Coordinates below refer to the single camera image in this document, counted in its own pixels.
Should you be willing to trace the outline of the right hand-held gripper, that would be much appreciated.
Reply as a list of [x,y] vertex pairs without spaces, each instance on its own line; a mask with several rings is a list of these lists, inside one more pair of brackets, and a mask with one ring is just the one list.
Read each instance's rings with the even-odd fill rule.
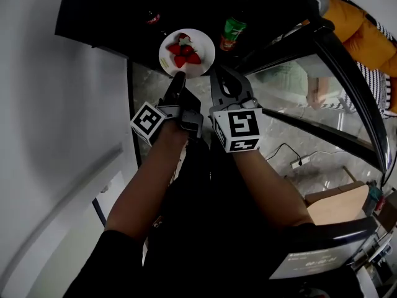
[[[248,79],[226,66],[210,70],[212,103],[210,109],[213,129],[227,153],[252,151],[259,148],[264,133],[260,124],[264,121],[262,110],[252,98]],[[225,104],[234,99],[232,104]]]

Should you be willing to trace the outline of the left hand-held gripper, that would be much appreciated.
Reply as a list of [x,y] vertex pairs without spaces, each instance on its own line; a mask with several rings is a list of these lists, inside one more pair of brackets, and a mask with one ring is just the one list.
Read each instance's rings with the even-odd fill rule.
[[200,101],[185,88],[186,74],[178,71],[173,77],[165,95],[157,105],[145,102],[130,124],[134,132],[149,146],[152,146],[163,123],[173,120],[189,133],[191,140],[202,136],[203,115]]

